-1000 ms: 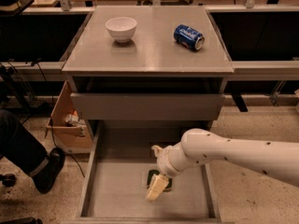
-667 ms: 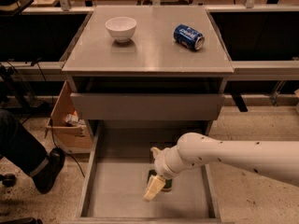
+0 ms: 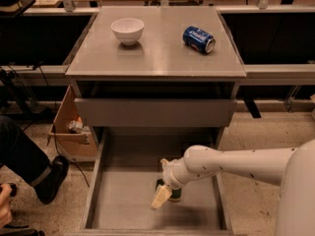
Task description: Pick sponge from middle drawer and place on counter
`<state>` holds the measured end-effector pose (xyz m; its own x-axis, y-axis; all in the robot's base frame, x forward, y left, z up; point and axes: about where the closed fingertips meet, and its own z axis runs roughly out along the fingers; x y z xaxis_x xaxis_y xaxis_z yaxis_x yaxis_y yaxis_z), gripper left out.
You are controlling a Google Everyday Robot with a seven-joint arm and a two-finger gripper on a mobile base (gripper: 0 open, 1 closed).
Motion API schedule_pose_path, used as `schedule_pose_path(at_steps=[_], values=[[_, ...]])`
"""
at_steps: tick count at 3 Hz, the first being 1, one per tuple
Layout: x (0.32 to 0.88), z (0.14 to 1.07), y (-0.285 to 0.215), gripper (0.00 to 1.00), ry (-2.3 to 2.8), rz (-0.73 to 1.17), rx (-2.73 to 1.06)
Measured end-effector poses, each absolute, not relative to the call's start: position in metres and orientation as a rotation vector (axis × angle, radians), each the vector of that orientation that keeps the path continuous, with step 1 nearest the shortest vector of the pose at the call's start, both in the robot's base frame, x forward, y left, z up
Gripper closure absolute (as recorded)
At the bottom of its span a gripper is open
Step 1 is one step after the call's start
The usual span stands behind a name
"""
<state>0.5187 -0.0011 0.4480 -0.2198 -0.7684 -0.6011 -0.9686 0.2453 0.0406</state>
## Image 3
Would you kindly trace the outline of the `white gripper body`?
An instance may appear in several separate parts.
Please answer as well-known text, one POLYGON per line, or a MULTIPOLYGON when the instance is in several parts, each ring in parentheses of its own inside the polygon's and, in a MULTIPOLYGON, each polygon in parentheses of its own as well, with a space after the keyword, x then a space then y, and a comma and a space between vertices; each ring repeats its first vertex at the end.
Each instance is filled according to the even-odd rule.
POLYGON ((173 159, 162 169, 162 181, 172 190, 178 190, 192 181, 194 173, 188 170, 184 159, 173 159))

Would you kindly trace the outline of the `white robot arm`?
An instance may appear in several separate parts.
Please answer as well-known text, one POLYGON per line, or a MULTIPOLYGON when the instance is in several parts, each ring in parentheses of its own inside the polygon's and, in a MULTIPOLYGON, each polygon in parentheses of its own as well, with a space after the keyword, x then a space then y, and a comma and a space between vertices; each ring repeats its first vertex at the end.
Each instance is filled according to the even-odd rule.
POLYGON ((174 190, 221 172, 279 185, 275 236, 315 236, 315 141, 293 148, 216 150, 191 146, 179 159, 162 159, 162 181, 152 208, 174 190))

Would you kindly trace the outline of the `person hand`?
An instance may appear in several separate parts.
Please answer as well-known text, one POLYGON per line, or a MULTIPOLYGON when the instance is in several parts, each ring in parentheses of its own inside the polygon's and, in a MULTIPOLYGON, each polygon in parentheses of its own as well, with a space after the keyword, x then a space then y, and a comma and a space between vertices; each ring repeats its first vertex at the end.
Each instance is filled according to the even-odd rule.
POLYGON ((0 192, 0 228, 11 222, 12 213, 10 206, 10 194, 12 188, 9 184, 2 184, 0 192))

